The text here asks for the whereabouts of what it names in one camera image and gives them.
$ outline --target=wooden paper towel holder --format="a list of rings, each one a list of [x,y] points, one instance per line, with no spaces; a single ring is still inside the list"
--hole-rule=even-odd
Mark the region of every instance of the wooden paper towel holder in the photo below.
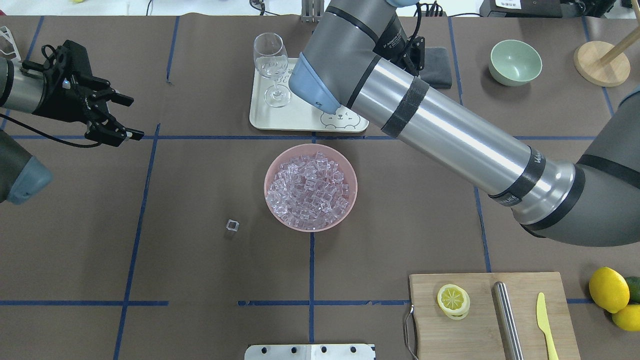
[[[632,0],[638,27],[622,39],[618,45],[604,41],[590,41],[576,49],[573,63],[580,75],[588,81],[605,87],[624,83],[631,72],[631,64],[623,53],[640,39],[640,8],[638,0]]]

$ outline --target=cutting board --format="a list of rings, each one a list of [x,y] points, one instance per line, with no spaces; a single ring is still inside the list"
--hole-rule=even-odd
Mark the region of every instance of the cutting board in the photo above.
[[[558,357],[580,360],[566,295],[557,272],[410,275],[420,360],[506,358],[492,295],[496,281],[503,281],[507,286],[525,360],[548,359],[545,337],[536,322],[539,292],[545,293]],[[465,319],[451,320],[438,307],[436,295],[445,284],[456,284],[469,294],[471,308]]]

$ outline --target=yellow knife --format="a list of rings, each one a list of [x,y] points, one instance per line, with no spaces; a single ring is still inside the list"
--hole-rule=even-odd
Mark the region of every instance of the yellow knife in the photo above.
[[[547,305],[545,304],[545,294],[538,294],[538,304],[536,305],[536,317],[538,318],[538,327],[545,333],[547,341],[547,354],[549,360],[558,360],[554,339],[551,337],[551,327],[549,327],[549,317],[547,317]]]

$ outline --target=white label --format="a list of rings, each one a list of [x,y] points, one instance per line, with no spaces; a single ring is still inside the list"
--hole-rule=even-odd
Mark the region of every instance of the white label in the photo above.
[[[520,0],[495,0],[495,4],[501,8],[507,9],[522,9],[522,5],[520,5]]]

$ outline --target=blue joint cap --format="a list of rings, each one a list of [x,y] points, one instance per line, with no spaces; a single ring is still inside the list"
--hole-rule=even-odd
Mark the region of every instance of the blue joint cap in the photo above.
[[[20,205],[40,192],[52,179],[53,175],[49,169],[45,168],[35,156],[32,156],[15,179],[6,199]]]
[[[638,87],[631,92],[631,94],[628,94],[624,99],[622,99],[622,101],[620,101],[620,105],[622,105],[623,102],[627,101],[628,98],[632,97],[633,95],[637,94],[640,92],[640,85],[638,85]]]
[[[302,53],[289,78],[289,88],[298,97],[325,113],[335,114],[340,108],[338,100],[320,80]]]
[[[405,6],[415,5],[417,0],[387,0],[389,4],[395,6],[396,8],[404,8]]]

